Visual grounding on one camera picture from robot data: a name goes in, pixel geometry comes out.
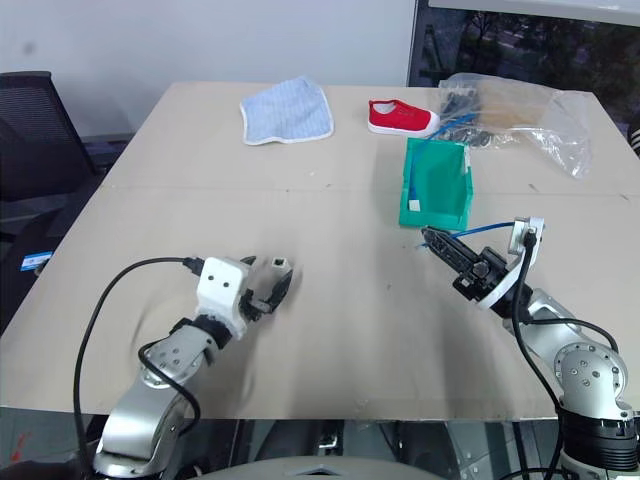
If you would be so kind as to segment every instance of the white shoe sole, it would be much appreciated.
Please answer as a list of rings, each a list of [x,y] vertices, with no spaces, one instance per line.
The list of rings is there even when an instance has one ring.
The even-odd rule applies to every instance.
[[[384,135],[402,135],[404,137],[411,138],[424,138],[428,137],[429,135],[433,135],[440,126],[439,116],[437,116],[435,113],[432,113],[431,119],[432,120],[429,122],[429,125],[427,125],[427,128],[425,128],[424,130],[402,130],[400,128],[379,127],[369,121],[367,121],[367,126],[373,133],[382,133]]]

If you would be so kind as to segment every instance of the black cable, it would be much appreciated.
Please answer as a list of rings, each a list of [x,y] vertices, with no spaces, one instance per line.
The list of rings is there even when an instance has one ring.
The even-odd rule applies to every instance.
[[[93,467],[91,464],[91,458],[89,456],[89,447],[87,445],[87,437],[84,431],[84,424],[82,422],[82,409],[80,408],[80,375],[82,373],[82,361],[84,360],[84,353],[87,349],[89,337],[91,337],[91,332],[93,331],[93,327],[95,326],[98,314],[100,313],[100,309],[102,308],[104,301],[106,300],[113,287],[115,287],[116,283],[118,283],[120,279],[122,279],[122,277],[124,277],[131,270],[142,267],[144,265],[150,265],[152,263],[164,262],[184,263],[185,266],[191,268],[185,263],[188,260],[190,259],[182,257],[159,257],[142,260],[140,262],[129,265],[118,275],[116,275],[113,280],[111,280],[109,285],[107,285],[107,288],[105,288],[102,292],[102,295],[100,295],[100,299],[93,309],[93,313],[91,314],[91,318],[89,319],[89,324],[87,325],[84,336],[82,337],[82,342],[80,343],[80,349],[78,350],[78,357],[76,358],[76,365],[73,372],[73,421],[75,423],[76,437],[78,439],[80,464],[82,466],[82,469],[84,470],[85,475],[91,475],[93,473]]]
[[[511,478],[516,478],[519,476],[524,476],[529,473],[546,473],[549,469],[545,467],[532,467],[532,468],[523,468],[522,470],[518,470],[517,472],[508,473],[499,480],[510,480]],[[552,474],[558,473],[564,477],[564,472],[562,470],[553,470]]]
[[[611,350],[613,350],[616,353],[619,353],[618,343],[616,342],[616,339],[613,338],[613,335],[607,332],[604,328],[599,327],[598,325],[594,325],[593,323],[585,322],[584,320],[578,320],[576,318],[550,318],[550,319],[542,319],[542,320],[528,320],[523,323],[525,325],[529,325],[529,324],[555,325],[559,323],[572,323],[574,325],[580,325],[581,327],[588,328],[602,335],[609,342],[609,345],[611,346]]]
[[[147,350],[153,347],[156,343],[160,341],[161,340],[156,340],[155,342],[150,342],[140,347],[140,349],[138,350],[138,359],[140,360],[140,363],[142,363],[142,365],[147,367],[148,370],[150,370],[153,374],[159,377],[163,382],[169,384],[171,388],[173,388],[180,395],[182,395],[187,400],[187,402],[189,402],[189,405],[191,405],[191,408],[193,409],[193,419],[191,420],[191,422],[189,422],[189,424],[186,427],[180,430],[180,436],[182,436],[185,433],[187,433],[189,430],[191,430],[193,427],[195,427],[198,421],[200,420],[200,404],[198,403],[198,400],[196,400],[196,397],[189,390],[187,390],[178,382],[176,382],[173,378],[165,374],[162,370],[160,370],[153,363],[151,363],[151,361],[149,361],[149,359],[147,358],[147,355],[146,355]]]
[[[391,454],[393,455],[393,458],[395,458],[396,462],[398,462],[399,461],[399,459],[398,459],[398,450],[393,446],[393,443],[389,439],[389,436],[387,435],[387,432],[385,431],[384,426],[382,425],[382,423],[378,423],[378,427],[380,428],[380,432],[382,433],[382,437],[384,438],[384,442],[387,444],[387,447],[389,447],[389,450],[391,450]]]
[[[560,412],[561,406],[560,402],[556,398],[556,394],[554,393],[551,385],[547,382],[547,379],[544,377],[538,366],[534,363],[529,351],[527,350],[527,346],[522,339],[522,333],[520,331],[520,309],[522,307],[522,290],[524,288],[525,280],[527,278],[527,273],[529,272],[529,266],[531,265],[531,257],[533,256],[533,249],[537,242],[536,236],[532,232],[527,232],[524,237],[524,247],[525,253],[524,258],[522,260],[522,267],[520,268],[520,274],[518,275],[518,280],[515,284],[515,290],[513,294],[512,304],[511,304],[511,325],[513,327],[513,335],[516,338],[516,342],[518,343],[518,347],[520,348],[520,352],[522,356],[527,361],[531,370],[536,375],[542,386],[546,390],[549,398],[553,402],[553,406],[558,414],[558,438],[556,440],[556,448],[554,449],[553,457],[551,459],[551,463],[549,467],[546,469],[546,473],[544,476],[544,480],[550,480],[553,474],[555,473],[556,465],[558,464],[558,460],[560,458],[560,450],[562,448],[562,429],[560,428]]]

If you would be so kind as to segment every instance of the light blue cloth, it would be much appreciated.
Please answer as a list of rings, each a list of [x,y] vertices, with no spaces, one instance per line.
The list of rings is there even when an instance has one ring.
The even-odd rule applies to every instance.
[[[294,143],[333,133],[333,117],[322,89],[306,77],[279,83],[240,104],[244,143]]]

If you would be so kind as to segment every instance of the white plastic bracket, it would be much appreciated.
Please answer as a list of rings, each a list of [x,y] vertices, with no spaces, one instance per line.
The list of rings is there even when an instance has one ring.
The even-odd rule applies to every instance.
[[[196,315],[210,315],[222,322],[239,340],[247,330],[240,314],[240,297],[245,290],[250,266],[230,260],[209,257],[205,260],[196,294]]]
[[[491,290],[486,297],[478,302],[478,307],[482,310],[488,310],[491,306],[502,298],[502,296],[509,291],[511,287],[518,280],[520,270],[522,269],[522,262],[524,260],[524,236],[529,231],[533,230],[536,234],[536,244],[533,247],[533,254],[531,255],[530,266],[536,262],[538,258],[538,249],[540,248],[540,241],[542,240],[542,231],[544,230],[544,218],[541,217],[529,217],[519,218],[516,217],[513,229],[511,230],[511,239],[509,240],[508,252],[512,255],[518,255],[518,258],[507,266],[509,273],[496,285],[496,288]]]

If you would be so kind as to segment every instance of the chair backrest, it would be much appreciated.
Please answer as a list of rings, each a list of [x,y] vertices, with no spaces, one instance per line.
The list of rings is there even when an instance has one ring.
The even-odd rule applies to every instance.
[[[0,197],[70,193],[95,169],[50,72],[0,74]]]

